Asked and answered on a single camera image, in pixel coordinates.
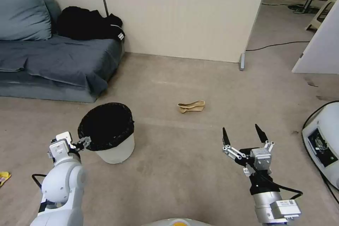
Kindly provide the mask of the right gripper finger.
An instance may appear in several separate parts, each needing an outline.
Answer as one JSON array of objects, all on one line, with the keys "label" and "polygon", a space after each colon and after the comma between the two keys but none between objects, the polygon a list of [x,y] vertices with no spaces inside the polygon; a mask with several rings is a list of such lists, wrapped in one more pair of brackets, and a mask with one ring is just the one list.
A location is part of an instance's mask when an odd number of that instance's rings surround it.
[{"label": "right gripper finger", "polygon": [[246,158],[246,155],[244,153],[231,146],[225,127],[222,128],[222,142],[222,150],[228,157],[233,160],[242,160],[243,158]]},{"label": "right gripper finger", "polygon": [[257,125],[255,124],[255,129],[258,134],[258,137],[263,144],[263,147],[255,148],[258,150],[260,153],[265,153],[265,154],[272,154],[273,147],[275,145],[274,142],[270,141],[266,135],[266,133]]}]

